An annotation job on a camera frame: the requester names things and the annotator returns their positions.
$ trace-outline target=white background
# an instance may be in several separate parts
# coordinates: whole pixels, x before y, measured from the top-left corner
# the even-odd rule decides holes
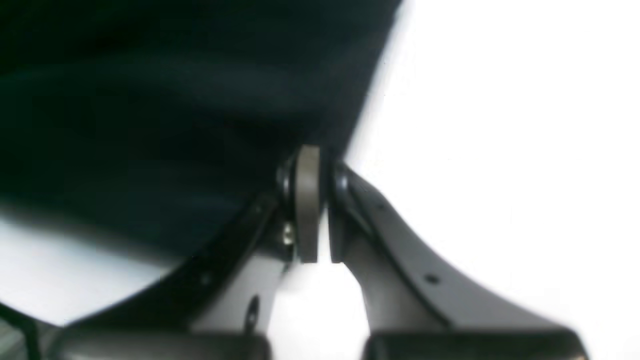
[[[441,256],[575,329],[595,360],[640,359],[638,4],[406,1],[348,156]],[[0,225],[0,300],[53,323],[173,261]],[[278,294],[276,360],[356,360],[368,336],[323,239]]]

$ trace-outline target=black plastic part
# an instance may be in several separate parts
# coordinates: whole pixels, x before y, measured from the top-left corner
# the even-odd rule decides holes
[[[58,338],[51,360],[269,360],[270,354],[263,336],[74,329]]]
[[[576,339],[572,350],[586,358],[571,330],[498,297],[446,263],[375,187],[342,163],[334,170],[329,211],[333,261],[344,262],[360,283],[372,333],[421,334],[418,343],[438,333],[470,339],[505,334],[515,344],[505,346],[516,348],[529,341],[520,339],[523,334],[565,334]],[[439,359],[420,354],[415,359]]]
[[[204,331],[211,330],[204,319],[215,318],[211,326],[241,331],[255,295],[265,305],[262,317],[268,319],[277,280],[291,260],[278,241],[281,217],[276,195],[261,195],[219,237],[167,278],[74,325]],[[258,328],[266,329],[266,322]]]
[[[363,360],[584,360],[570,331],[373,334]]]
[[[28,360],[40,360],[40,336],[35,320],[2,304],[0,304],[0,318],[22,333]]]
[[[285,215],[263,193],[173,274],[65,329],[52,359],[269,359],[275,291],[291,261]]]

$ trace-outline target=metal screw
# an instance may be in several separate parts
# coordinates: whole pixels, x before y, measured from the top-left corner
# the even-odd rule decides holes
[[[293,225],[290,222],[286,222],[282,231],[282,243],[286,246],[291,246],[295,241]]]

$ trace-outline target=screw hole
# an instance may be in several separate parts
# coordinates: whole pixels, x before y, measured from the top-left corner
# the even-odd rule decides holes
[[[427,280],[427,282],[432,284],[432,285],[440,284],[440,278],[435,276],[435,275],[433,275],[433,274],[425,275],[424,279]]]
[[[258,316],[260,315],[260,298],[258,295],[254,295],[249,302],[249,308],[246,310],[246,317],[244,318],[244,331],[253,332],[255,326],[258,324]]]

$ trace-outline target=black metal bracket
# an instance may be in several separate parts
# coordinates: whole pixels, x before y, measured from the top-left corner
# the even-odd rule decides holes
[[[269,359],[264,333],[278,283],[295,257],[287,232],[299,225],[291,181],[301,175],[283,174],[293,171],[288,164],[278,191],[256,197],[216,241],[164,280],[70,326],[51,358],[146,360],[160,352],[167,360]],[[587,359],[573,331],[447,264],[348,166],[336,162],[330,178],[332,260],[360,283],[371,328],[363,359]]]
[[[362,287],[372,332],[365,359],[586,359],[573,331],[447,264],[345,164],[332,180],[332,259]]]

